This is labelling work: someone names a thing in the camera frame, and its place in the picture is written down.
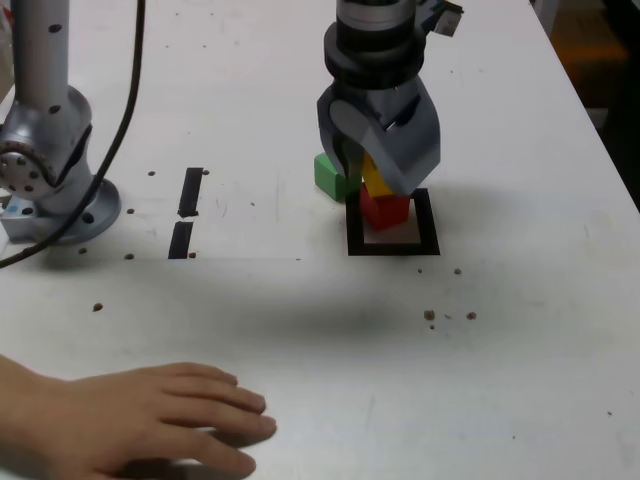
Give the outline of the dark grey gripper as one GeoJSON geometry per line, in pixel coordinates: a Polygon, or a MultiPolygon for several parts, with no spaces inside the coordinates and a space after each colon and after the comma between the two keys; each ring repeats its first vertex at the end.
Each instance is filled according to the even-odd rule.
{"type": "Polygon", "coordinates": [[[384,90],[331,84],[317,101],[317,116],[324,151],[346,178],[367,152],[391,191],[405,196],[440,163],[440,122],[422,82],[384,90]]]}

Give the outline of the person's hand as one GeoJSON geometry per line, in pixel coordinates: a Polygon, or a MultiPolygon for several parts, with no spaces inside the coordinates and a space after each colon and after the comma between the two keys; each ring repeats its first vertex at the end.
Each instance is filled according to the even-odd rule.
{"type": "Polygon", "coordinates": [[[42,454],[59,479],[112,479],[139,460],[196,460],[245,478],[246,444],[277,430],[263,396],[215,367],[174,363],[74,381],[46,379],[42,454]]]}

